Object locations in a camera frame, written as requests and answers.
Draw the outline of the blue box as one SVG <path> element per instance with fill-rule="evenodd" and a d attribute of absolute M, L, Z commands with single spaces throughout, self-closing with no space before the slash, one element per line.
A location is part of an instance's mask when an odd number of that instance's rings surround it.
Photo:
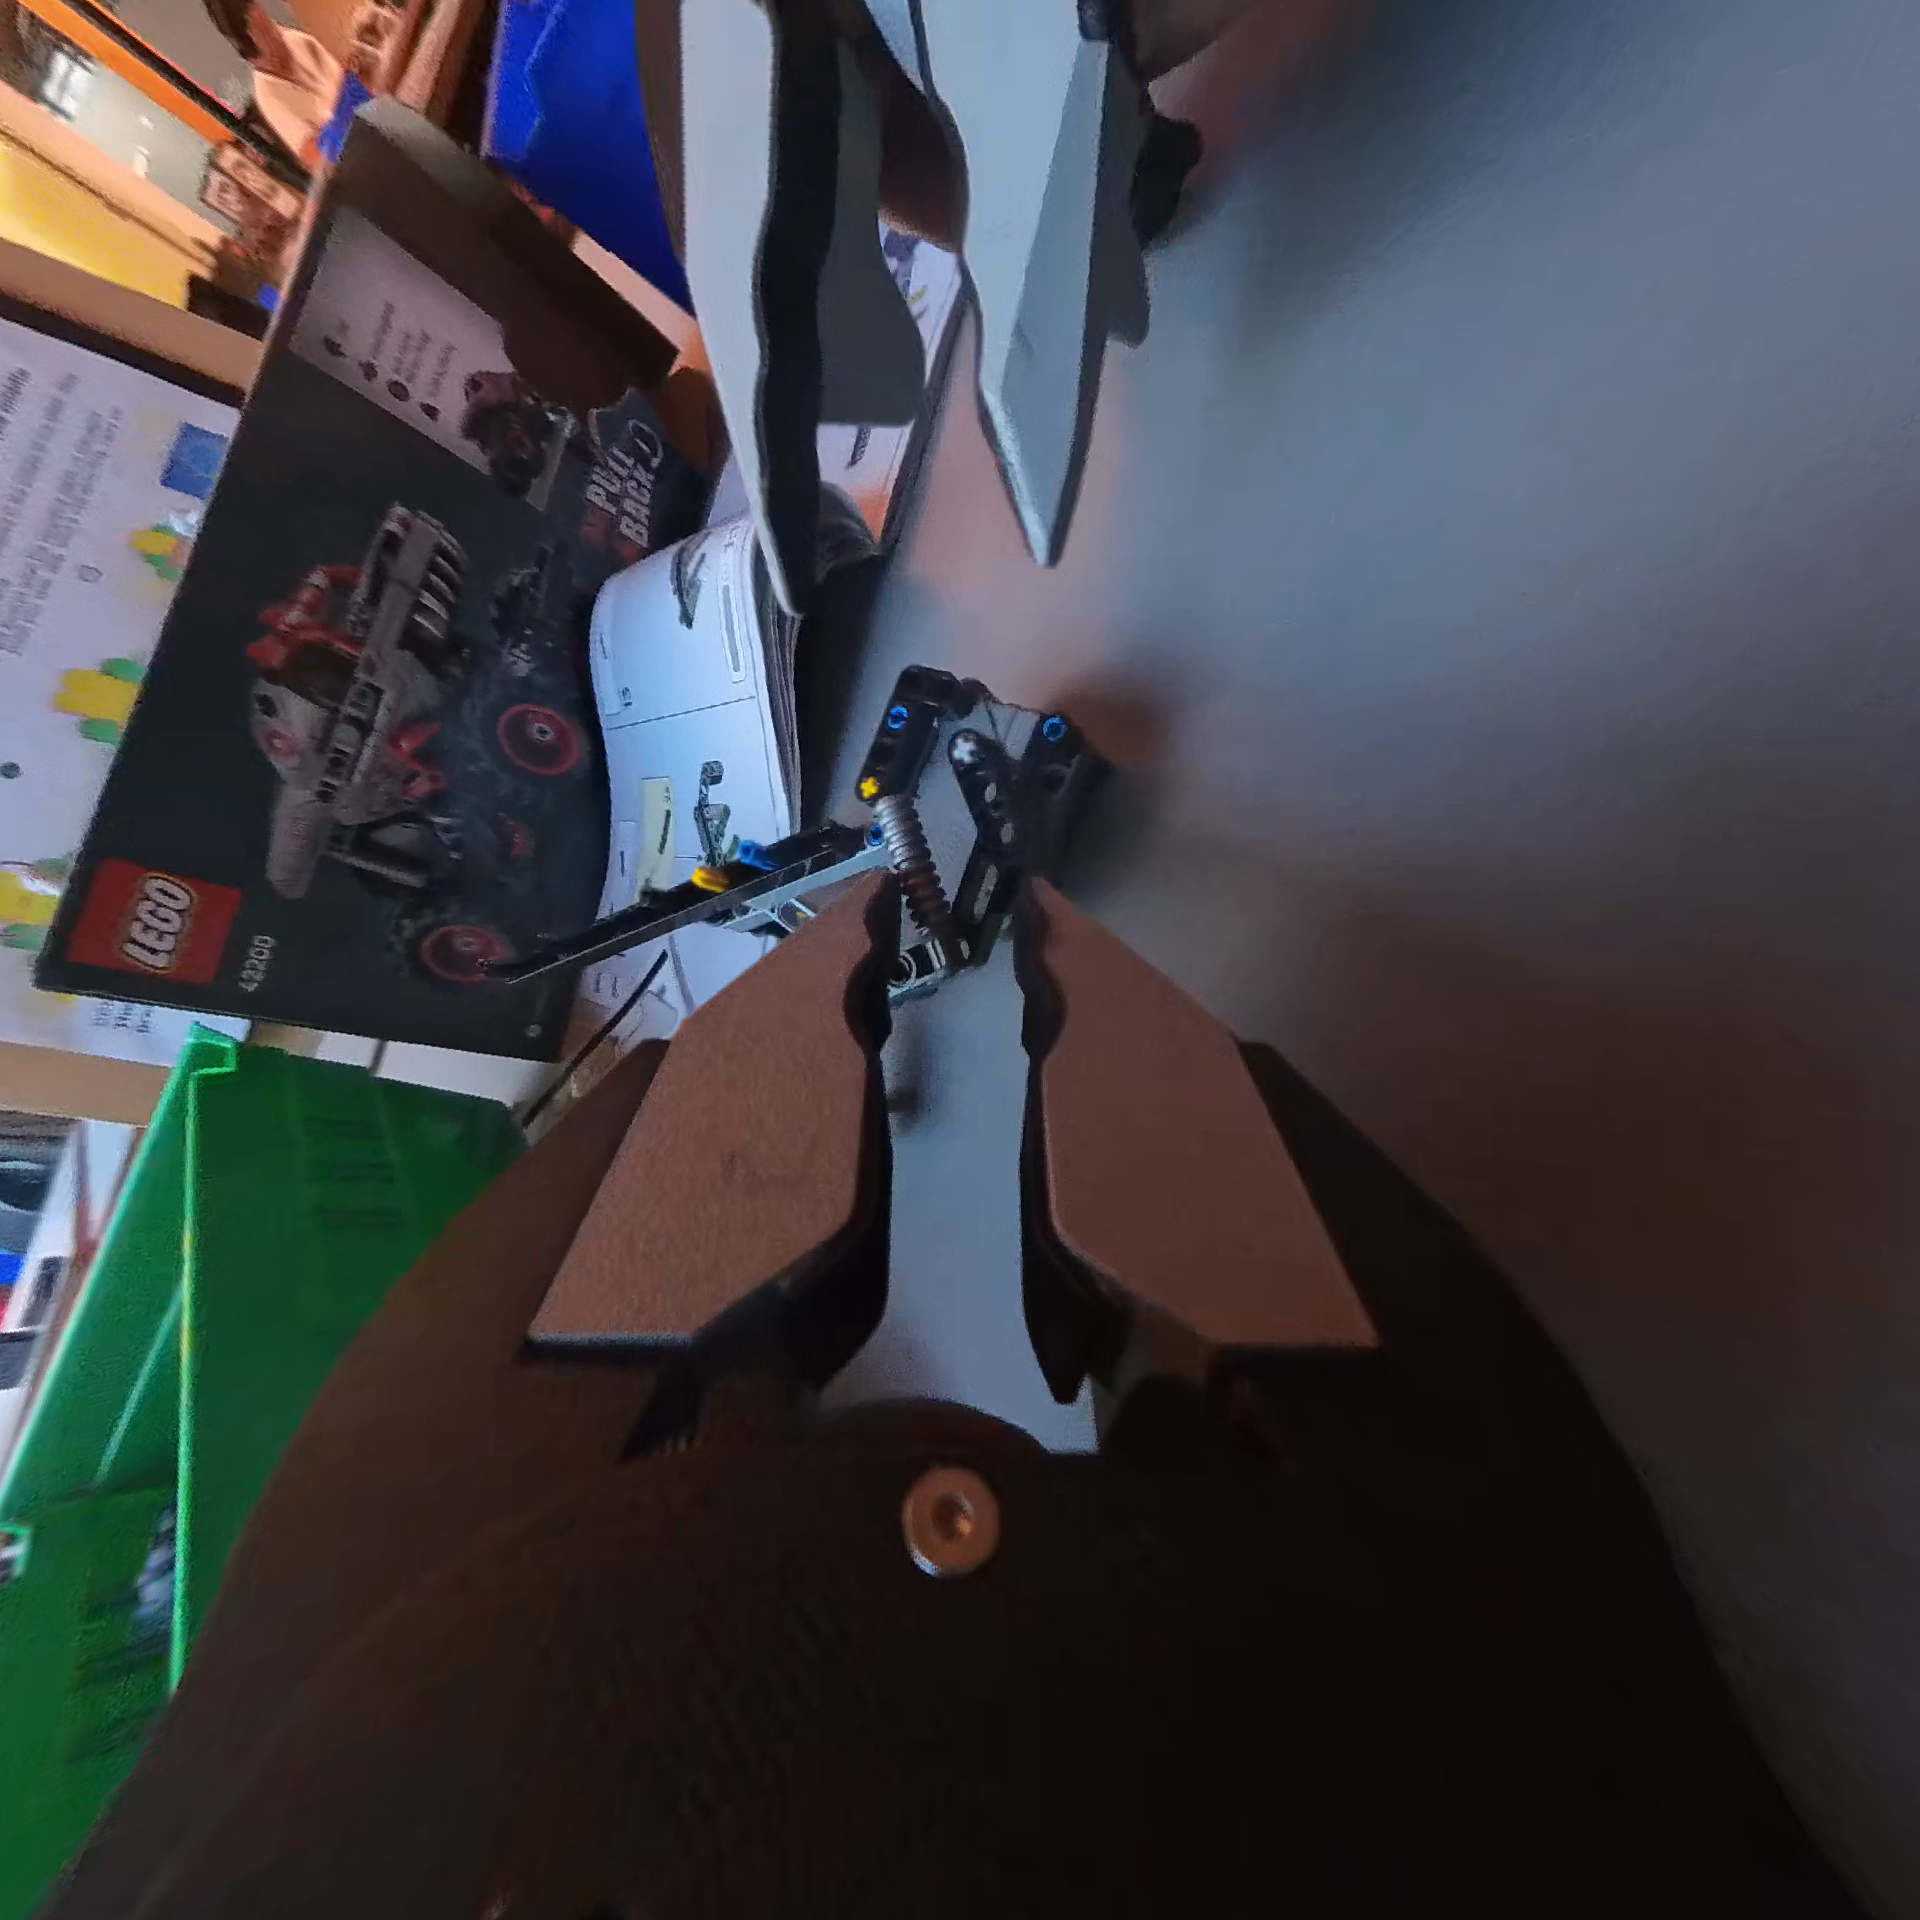
<path fill-rule="evenodd" d="M 659 195 L 630 3 L 500 3 L 484 157 L 691 313 Z"/>

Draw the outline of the white printed poster board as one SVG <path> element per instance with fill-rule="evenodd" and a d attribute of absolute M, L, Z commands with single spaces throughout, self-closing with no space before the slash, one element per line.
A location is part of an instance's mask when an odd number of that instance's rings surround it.
<path fill-rule="evenodd" d="M 3 317 L 3 1043 L 168 1069 L 188 1017 L 34 991 L 237 411 Z"/>

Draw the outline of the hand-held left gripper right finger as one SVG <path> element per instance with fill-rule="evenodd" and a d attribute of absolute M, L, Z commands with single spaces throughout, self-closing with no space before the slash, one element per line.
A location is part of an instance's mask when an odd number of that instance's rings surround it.
<path fill-rule="evenodd" d="M 1066 896 L 1015 903 L 1023 1315 L 1055 1401 L 1382 1333 L 1242 1043 Z"/>

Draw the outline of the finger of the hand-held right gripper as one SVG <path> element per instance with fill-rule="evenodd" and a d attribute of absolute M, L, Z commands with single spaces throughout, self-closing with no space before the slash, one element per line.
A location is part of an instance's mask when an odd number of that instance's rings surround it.
<path fill-rule="evenodd" d="M 1108 343 L 1141 343 L 1141 252 L 1197 161 L 1112 3 L 973 3 L 975 388 L 1036 564 L 1062 562 Z"/>
<path fill-rule="evenodd" d="M 683 3 L 683 268 L 770 592 L 818 589 L 818 432 L 913 426 L 927 351 L 881 252 L 917 3 Z"/>

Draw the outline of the black grey lego chassis assembly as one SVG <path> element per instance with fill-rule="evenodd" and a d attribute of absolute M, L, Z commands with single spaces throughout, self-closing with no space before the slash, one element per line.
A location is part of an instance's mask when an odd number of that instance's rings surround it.
<path fill-rule="evenodd" d="M 905 915 L 887 991 L 894 999 L 929 994 L 990 959 L 1023 878 L 1058 878 L 1073 823 L 1111 771 L 1066 712 L 1019 710 L 975 679 L 907 668 L 858 766 L 861 826 L 744 841 L 580 931 L 535 942 L 530 958 L 493 958 L 484 981 L 580 971 L 696 924 L 779 942 L 802 924 L 814 896 L 887 873 Z"/>

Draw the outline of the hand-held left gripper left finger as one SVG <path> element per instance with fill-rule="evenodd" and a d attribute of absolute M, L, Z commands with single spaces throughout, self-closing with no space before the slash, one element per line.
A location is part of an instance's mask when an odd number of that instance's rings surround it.
<path fill-rule="evenodd" d="M 824 1387 L 887 1293 L 899 884 L 861 877 L 683 1021 L 530 1344 Z"/>

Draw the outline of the brown cardboard box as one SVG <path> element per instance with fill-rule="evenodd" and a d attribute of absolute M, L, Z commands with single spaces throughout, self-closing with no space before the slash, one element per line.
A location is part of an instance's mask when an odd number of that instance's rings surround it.
<path fill-rule="evenodd" d="M 207 3 L 243 57 L 250 108 L 304 167 L 363 98 L 394 98 L 460 147 L 484 141 L 500 3 Z"/>

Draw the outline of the green box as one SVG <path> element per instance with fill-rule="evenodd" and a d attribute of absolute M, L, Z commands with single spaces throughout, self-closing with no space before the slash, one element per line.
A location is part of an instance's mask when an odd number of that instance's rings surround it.
<path fill-rule="evenodd" d="M 192 1029 L 3 1459 L 3 1917 L 130 1778 L 348 1339 L 518 1153 L 493 1098 Z"/>

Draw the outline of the white instruction booklet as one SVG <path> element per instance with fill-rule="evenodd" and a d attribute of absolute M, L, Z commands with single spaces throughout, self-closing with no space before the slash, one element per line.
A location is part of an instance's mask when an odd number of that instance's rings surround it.
<path fill-rule="evenodd" d="M 597 592 L 586 668 L 610 785 L 597 915 L 828 816 L 802 803 L 805 620 L 770 589 L 752 516 L 708 523 Z"/>

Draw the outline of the black lego set box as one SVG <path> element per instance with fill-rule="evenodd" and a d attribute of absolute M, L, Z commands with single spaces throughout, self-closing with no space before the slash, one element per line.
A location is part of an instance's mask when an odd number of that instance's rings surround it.
<path fill-rule="evenodd" d="M 28 981 L 554 1063 L 610 856 L 586 620 L 698 534 L 704 375 L 443 130 L 344 141 L 250 391 L 182 462 L 194 516 Z"/>

